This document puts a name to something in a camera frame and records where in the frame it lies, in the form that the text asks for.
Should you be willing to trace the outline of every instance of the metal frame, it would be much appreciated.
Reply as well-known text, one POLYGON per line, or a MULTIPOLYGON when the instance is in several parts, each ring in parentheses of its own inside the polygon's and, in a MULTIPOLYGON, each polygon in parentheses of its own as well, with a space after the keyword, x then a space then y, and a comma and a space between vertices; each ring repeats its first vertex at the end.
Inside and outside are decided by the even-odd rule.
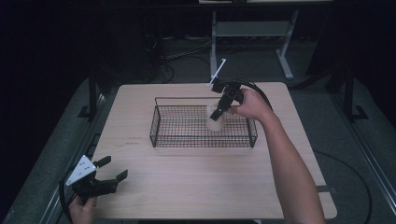
POLYGON ((88 118, 88 122, 91 122, 96 115, 97 112, 97 104, 96 104, 96 83, 94 78, 93 69, 88 77, 88 85, 90 92, 90 105, 83 106, 79 111, 78 118, 88 118))
POLYGON ((210 75, 213 77, 218 70, 216 58, 216 41, 218 36, 284 36, 285 41, 276 56, 282 66, 286 79, 293 79, 286 60, 286 51, 291 40, 299 10, 292 12, 289 21, 217 21, 217 13, 213 11, 212 18, 212 50, 210 52, 210 75))

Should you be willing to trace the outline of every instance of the human arm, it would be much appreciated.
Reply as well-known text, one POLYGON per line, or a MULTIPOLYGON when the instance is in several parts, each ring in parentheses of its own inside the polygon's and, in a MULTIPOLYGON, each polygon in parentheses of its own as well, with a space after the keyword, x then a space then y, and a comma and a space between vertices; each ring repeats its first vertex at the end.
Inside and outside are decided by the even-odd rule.
POLYGON ((286 223, 325 223, 317 188, 280 119, 255 91, 242 89, 244 102, 229 112, 257 120, 267 139, 276 193, 286 223))
POLYGON ((83 204, 82 200, 77 196, 69 205, 69 212, 73 224, 91 224, 93 223, 94 207, 96 206, 97 198, 89 198, 83 204))

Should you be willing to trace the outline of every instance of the white stick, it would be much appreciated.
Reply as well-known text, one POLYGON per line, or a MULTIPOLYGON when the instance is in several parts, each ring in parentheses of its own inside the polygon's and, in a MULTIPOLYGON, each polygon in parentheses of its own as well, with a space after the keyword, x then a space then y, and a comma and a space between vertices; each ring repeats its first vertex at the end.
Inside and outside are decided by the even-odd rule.
POLYGON ((220 71, 221 67, 225 64, 225 61, 226 61, 226 59, 222 59, 222 63, 221 63, 221 65, 220 65, 218 71, 216 71, 215 75, 212 77, 212 79, 210 80, 210 82, 206 84, 207 87, 209 87, 210 84, 212 84, 213 80, 215 80, 215 77, 218 76, 218 72, 220 71))

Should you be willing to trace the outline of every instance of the forearm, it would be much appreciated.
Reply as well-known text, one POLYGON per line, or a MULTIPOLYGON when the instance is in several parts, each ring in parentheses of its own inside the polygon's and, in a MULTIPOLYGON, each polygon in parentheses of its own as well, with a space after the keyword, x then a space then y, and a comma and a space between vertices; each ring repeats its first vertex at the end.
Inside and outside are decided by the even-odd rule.
POLYGON ((265 131, 276 192, 287 222, 322 223, 323 211, 315 182, 279 118, 260 119, 265 131))

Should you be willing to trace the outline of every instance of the person's left hand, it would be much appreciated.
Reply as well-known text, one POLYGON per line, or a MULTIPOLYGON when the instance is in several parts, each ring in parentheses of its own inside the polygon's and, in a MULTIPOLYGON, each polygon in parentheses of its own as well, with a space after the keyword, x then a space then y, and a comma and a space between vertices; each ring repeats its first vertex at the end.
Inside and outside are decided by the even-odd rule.
POLYGON ((91 224, 93 223, 94 207, 96 206, 97 197, 90 198, 83 204, 77 196, 69 205, 69 212, 73 224, 91 224))

